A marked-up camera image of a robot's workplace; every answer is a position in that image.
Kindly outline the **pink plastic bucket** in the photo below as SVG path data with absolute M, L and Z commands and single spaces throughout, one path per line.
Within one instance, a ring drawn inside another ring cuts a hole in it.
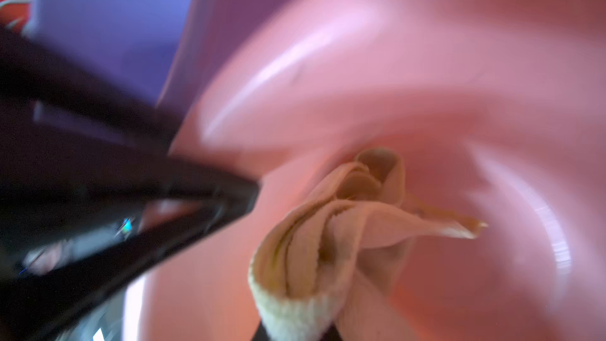
M 169 153 L 260 193 L 128 289 L 123 339 L 270 340 L 258 246 L 372 148 L 485 223 L 415 241 L 389 298 L 413 340 L 605 338 L 605 0 L 290 0 L 213 84 Z

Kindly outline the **yellow stained cloth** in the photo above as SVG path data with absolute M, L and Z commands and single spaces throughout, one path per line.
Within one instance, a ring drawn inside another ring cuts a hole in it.
M 270 340 L 413 340 L 389 298 L 417 238 L 485 223 L 416 200 L 399 154 L 367 149 L 328 174 L 258 246 L 249 288 Z

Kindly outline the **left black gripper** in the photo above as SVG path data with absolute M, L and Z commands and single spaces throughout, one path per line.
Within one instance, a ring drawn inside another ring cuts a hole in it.
M 1 31 L 1 338 L 51 340 L 146 271 L 250 213 L 257 182 L 163 154 L 176 118 Z M 20 256 L 159 200 L 193 207 L 42 276 Z

